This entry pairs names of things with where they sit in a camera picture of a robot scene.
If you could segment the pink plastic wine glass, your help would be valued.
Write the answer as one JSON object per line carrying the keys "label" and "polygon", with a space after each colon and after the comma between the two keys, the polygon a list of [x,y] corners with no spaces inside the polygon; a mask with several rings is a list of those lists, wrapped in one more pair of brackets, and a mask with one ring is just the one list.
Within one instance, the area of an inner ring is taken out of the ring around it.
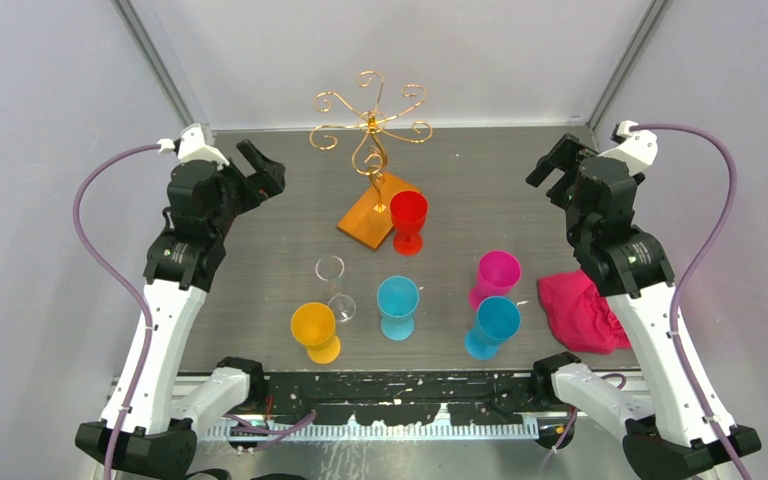
{"label": "pink plastic wine glass", "polygon": [[477,310],[486,298],[506,295],[521,277],[521,265],[513,254],[504,250],[485,253],[478,260],[476,283],[468,294],[470,307]]}

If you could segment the red plastic wine glass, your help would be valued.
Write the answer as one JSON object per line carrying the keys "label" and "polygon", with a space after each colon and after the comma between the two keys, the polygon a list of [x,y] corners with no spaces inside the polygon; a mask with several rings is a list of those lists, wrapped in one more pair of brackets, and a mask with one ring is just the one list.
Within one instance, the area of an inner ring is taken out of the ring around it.
{"label": "red plastic wine glass", "polygon": [[420,231],[427,218],[427,199],[420,192],[400,192],[392,198],[390,212],[396,231],[393,238],[394,250],[404,256],[418,254],[423,247]]}

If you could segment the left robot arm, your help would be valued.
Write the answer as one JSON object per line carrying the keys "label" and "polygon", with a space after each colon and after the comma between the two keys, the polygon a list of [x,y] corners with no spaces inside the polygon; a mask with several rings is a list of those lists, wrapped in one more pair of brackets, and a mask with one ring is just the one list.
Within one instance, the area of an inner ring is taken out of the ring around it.
{"label": "left robot arm", "polygon": [[178,163],[167,186],[163,228],[150,245],[144,286],[126,285],[140,320],[127,360],[100,418],[80,424],[75,444],[98,461],[107,479],[130,473],[184,479],[198,439],[235,407],[258,412],[267,398],[263,366],[222,359],[209,377],[181,400],[172,397],[192,326],[225,258],[236,218],[285,188],[283,164],[251,141],[237,150],[251,165],[243,173],[219,150],[183,139],[155,145]]}

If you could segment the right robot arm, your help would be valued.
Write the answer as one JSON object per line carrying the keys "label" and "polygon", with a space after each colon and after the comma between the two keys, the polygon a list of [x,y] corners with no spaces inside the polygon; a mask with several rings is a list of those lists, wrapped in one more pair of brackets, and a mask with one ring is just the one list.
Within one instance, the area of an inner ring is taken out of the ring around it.
{"label": "right robot arm", "polygon": [[656,137],[645,130],[601,153],[566,134],[526,179],[536,187],[560,173],[548,198],[563,209],[576,260],[627,334],[649,397],[611,385],[569,352],[535,362],[530,392],[544,410],[565,405],[593,418],[621,442],[638,477],[685,479],[737,463],[762,442],[716,394],[675,304],[667,255],[633,222],[637,188],[656,153]]}

